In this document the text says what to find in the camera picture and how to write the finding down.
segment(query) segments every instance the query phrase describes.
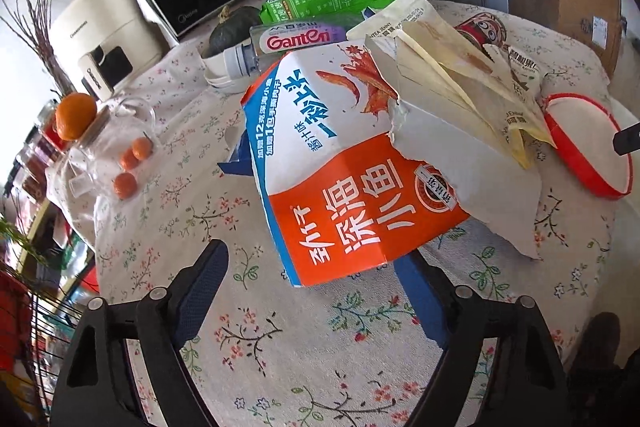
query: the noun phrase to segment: metal screw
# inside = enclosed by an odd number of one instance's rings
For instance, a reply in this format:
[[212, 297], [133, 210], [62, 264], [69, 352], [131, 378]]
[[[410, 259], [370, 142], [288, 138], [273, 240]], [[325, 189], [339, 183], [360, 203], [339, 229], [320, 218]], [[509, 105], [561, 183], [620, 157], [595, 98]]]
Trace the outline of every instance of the metal screw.
[[536, 305], [536, 302], [533, 300], [533, 297], [529, 297], [528, 295], [523, 295], [520, 297], [520, 304], [522, 304], [525, 308], [533, 308]]
[[102, 299], [100, 299], [99, 297], [96, 297], [89, 301], [89, 305], [87, 307], [90, 310], [97, 310], [97, 309], [100, 309], [101, 306], [102, 306]]
[[149, 293], [149, 297], [151, 297], [154, 301], [159, 301], [160, 299], [164, 299], [166, 296], [166, 288], [153, 288]]
[[456, 295], [461, 299], [471, 298], [474, 294], [474, 291], [469, 288], [469, 286], [458, 286], [456, 288]]

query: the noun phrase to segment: pumpkin stem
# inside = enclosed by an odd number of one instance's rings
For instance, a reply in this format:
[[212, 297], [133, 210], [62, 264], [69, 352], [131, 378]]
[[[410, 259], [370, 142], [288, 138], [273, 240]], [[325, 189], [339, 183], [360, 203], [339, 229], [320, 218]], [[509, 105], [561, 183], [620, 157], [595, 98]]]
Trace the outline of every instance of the pumpkin stem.
[[220, 15], [218, 16], [218, 22], [222, 24], [223, 22], [226, 22], [229, 17], [231, 17], [231, 8], [227, 4], [220, 12]]

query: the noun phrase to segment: green pumpkin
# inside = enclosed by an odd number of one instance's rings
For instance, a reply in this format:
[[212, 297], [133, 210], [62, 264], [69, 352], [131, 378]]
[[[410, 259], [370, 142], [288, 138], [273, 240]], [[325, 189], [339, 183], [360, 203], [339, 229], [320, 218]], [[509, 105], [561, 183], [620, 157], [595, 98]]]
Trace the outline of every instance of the green pumpkin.
[[253, 6], [241, 6], [234, 11], [225, 6], [218, 20], [218, 26], [209, 37], [209, 47], [204, 58], [219, 55], [224, 50], [248, 39], [249, 29], [262, 24], [260, 10]]

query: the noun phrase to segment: white label sticker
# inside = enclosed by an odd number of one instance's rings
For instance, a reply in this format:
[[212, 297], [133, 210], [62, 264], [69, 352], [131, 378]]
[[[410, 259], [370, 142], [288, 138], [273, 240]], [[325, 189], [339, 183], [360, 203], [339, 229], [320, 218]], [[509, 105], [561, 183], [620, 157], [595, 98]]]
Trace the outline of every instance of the white label sticker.
[[436, 195], [436, 197], [446, 204], [449, 210], [453, 210], [458, 202], [456, 197], [447, 190], [447, 187], [440, 183], [433, 174], [431, 174], [424, 165], [420, 165], [415, 169], [415, 175], [420, 178], [427, 188]]
[[602, 49], [607, 47], [607, 21], [600, 17], [593, 17], [593, 36], [591, 42]]

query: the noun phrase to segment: tablecloth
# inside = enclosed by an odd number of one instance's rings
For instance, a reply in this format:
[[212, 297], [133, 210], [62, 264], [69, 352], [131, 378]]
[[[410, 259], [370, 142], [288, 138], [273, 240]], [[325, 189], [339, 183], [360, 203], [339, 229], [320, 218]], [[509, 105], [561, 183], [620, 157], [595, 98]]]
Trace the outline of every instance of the tablecloth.
[[[434, 2], [457, 24], [483, 11]], [[496, 12], [508, 41], [550, 74], [543, 94], [579, 92], [609, 104], [607, 76], [583, 44]], [[230, 266], [200, 333], [182, 357], [222, 426], [402, 425], [441, 351], [428, 341], [391, 266], [310, 288], [292, 288], [274, 250], [255, 182], [226, 176], [224, 134], [238, 124], [240, 95], [220, 96], [202, 77], [194, 38], [142, 75], [129, 92], [158, 113], [161, 168], [129, 201], [73, 200], [64, 169], [52, 189], [74, 226], [95, 237], [100, 292], [110, 303], [141, 298], [194, 263], [207, 242], [227, 244]], [[543, 179], [535, 240], [542, 261], [519, 254], [468, 219], [421, 248], [454, 283], [485, 298], [533, 296], [566, 360], [590, 315], [609, 254], [615, 203], [583, 190], [546, 144], [528, 144]], [[163, 419], [140, 349], [132, 365], [145, 412]], [[475, 418], [493, 360], [486, 341], [459, 425]]]

